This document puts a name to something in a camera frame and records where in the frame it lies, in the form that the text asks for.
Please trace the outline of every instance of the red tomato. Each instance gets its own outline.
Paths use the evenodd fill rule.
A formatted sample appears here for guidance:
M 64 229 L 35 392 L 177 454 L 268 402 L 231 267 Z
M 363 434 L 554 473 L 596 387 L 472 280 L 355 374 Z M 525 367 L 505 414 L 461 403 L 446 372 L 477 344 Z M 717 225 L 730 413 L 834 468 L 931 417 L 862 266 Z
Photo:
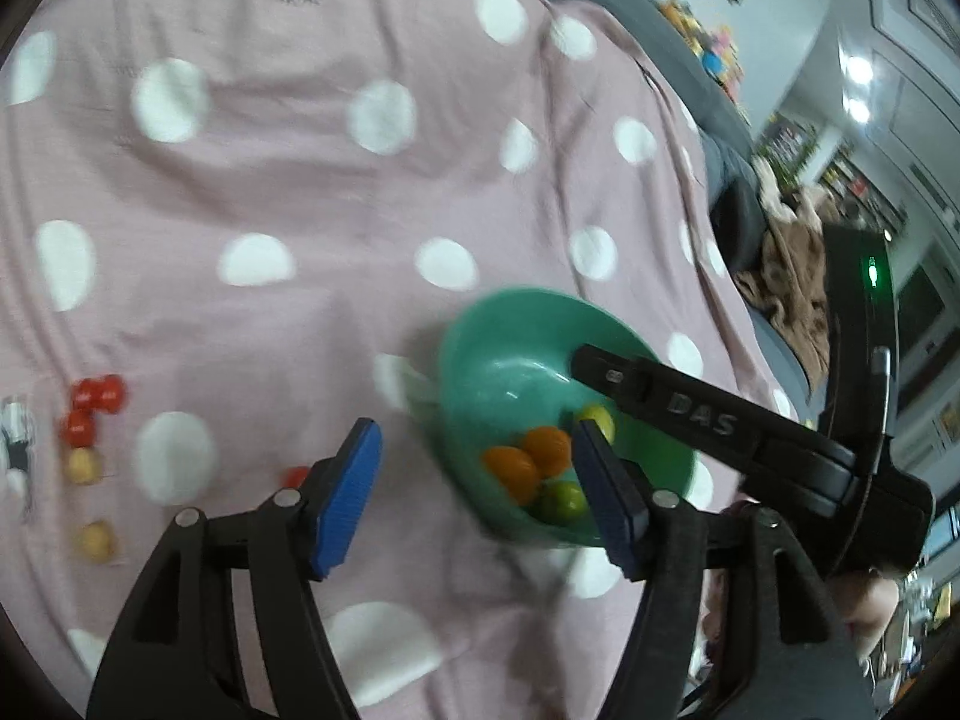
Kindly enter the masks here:
M 93 446 L 97 437 L 97 428 L 93 424 L 90 412 L 74 409 L 64 420 L 64 441 L 74 449 Z
M 100 400 L 100 382 L 96 379 L 80 379 L 70 388 L 70 408 L 88 412 Z
M 127 385 L 116 373 L 104 376 L 100 381 L 100 397 L 97 408 L 102 412 L 117 413 L 127 405 Z
M 292 469 L 287 469 L 285 474 L 283 474 L 283 486 L 285 488 L 299 488 L 300 485 L 304 483 L 306 475 L 310 473 L 310 466 L 294 466 Z

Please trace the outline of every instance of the green bowl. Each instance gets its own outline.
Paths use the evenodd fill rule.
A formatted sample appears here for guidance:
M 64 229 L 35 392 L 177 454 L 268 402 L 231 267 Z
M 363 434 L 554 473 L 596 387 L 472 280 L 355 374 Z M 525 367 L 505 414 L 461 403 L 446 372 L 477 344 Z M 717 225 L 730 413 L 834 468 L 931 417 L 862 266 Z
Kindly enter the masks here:
M 616 422 L 613 448 L 639 464 L 656 488 L 688 491 L 694 453 L 613 401 L 570 378 L 574 350 L 592 343 L 623 357 L 654 353 L 615 317 L 569 295 L 503 290 L 467 309 L 440 348 L 440 461 L 488 528 L 511 541 L 600 546 L 592 517 L 558 527 L 517 506 L 480 461 L 496 445 L 517 445 L 539 425 L 570 430 L 584 406 L 602 404 Z M 576 479 L 572 470 L 562 478 Z

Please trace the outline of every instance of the pink blanket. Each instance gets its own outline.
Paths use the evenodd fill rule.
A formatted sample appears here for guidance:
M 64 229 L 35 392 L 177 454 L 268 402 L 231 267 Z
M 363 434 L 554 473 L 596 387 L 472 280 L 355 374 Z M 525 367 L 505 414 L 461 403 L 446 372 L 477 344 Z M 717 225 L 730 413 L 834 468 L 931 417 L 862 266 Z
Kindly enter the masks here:
M 789 410 L 693 120 L 623 28 L 584 2 L 48 0 L 0 89 L 0 399 L 32 424 L 28 478 L 0 482 L 0 601 L 74 706 L 179 508 L 253 507 L 368 415 L 381 476 L 316 588 L 363 717 L 594 717 L 641 588 L 601 550 L 490 541 L 409 413 L 443 327 L 515 284 Z M 99 420 L 107 476 L 71 485 L 67 388 L 109 372 L 131 397 Z M 718 509 L 736 476 L 695 481 Z M 74 546 L 95 520 L 106 565 Z

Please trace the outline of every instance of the ceiling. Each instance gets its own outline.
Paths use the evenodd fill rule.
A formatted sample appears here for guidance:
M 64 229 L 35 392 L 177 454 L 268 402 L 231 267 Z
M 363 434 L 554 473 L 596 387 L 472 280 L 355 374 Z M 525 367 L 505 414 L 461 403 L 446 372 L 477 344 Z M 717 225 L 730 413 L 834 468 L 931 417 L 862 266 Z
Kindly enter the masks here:
M 847 132 L 858 167 L 909 217 L 923 214 L 958 264 L 959 47 L 949 20 L 928 0 L 832 0 L 791 92 Z M 845 79 L 841 50 L 872 60 L 868 90 Z M 870 124 L 858 127 L 847 116 L 845 91 L 867 100 Z

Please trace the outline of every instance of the green fruit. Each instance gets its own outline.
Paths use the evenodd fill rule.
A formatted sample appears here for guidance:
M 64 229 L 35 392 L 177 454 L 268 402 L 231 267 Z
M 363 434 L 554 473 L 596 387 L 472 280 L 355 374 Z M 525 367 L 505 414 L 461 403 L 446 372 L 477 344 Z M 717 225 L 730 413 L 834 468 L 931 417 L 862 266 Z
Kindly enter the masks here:
M 550 525 L 569 525 L 587 513 L 587 496 L 576 482 L 548 485 L 536 503 L 536 515 Z
M 613 417 L 602 405 L 594 403 L 591 406 L 587 406 L 581 413 L 578 413 L 578 422 L 582 422 L 585 419 L 592 419 L 596 422 L 597 427 L 600 428 L 600 432 L 607 440 L 607 443 L 613 443 L 613 437 L 616 435 L 616 429 L 613 428 Z

